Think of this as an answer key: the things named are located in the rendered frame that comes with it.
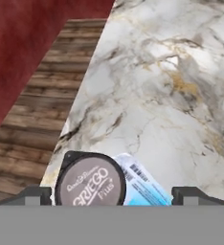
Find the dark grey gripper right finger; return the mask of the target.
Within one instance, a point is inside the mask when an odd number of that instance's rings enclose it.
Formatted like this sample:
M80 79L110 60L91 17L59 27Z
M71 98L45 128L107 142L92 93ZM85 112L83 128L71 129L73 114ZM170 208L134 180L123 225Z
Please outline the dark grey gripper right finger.
M224 205L224 200L211 197L197 187L173 187L171 190L174 206L211 206Z

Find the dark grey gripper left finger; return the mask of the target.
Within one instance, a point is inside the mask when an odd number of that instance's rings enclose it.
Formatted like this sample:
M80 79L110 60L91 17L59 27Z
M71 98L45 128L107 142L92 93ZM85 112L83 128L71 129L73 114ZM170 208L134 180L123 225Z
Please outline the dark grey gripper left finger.
M50 187L28 186L14 197L0 201L0 206L51 206L52 189Z

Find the black-lidded yogurt container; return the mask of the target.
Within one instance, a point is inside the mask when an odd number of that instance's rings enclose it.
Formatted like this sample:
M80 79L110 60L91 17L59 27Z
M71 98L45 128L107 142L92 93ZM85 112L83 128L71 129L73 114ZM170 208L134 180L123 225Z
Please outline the black-lidded yogurt container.
M172 197L134 157L68 151L56 180L62 206L170 206Z

